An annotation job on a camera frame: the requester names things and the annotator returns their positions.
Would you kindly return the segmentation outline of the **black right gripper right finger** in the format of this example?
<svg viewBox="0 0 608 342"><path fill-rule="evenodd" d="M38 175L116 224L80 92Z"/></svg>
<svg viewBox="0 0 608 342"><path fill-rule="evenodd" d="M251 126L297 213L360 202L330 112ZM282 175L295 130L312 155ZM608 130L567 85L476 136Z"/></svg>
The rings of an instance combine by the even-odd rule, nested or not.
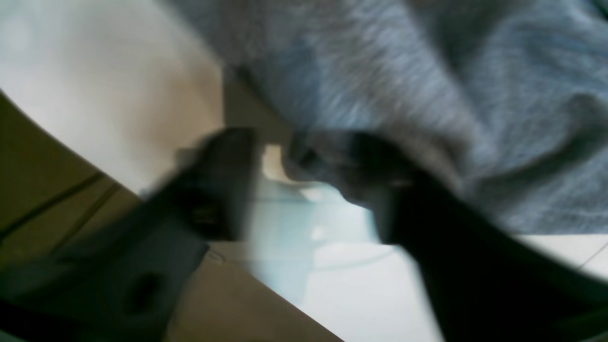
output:
<svg viewBox="0 0 608 342"><path fill-rule="evenodd" d="M446 342L605 342L607 282L517 242L382 138L297 133L289 158L371 210L380 241L417 262Z"/></svg>

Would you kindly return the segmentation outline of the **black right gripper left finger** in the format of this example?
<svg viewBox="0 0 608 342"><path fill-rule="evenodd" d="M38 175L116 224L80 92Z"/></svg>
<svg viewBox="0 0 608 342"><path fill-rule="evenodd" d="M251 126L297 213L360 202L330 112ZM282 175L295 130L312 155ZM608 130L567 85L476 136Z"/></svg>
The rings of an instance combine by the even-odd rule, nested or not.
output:
<svg viewBox="0 0 608 342"><path fill-rule="evenodd" d="M168 216L177 228L208 241L241 239L254 189L257 134L253 128L223 129L194 149L178 153L178 170L144 203L143 236Z"/></svg>

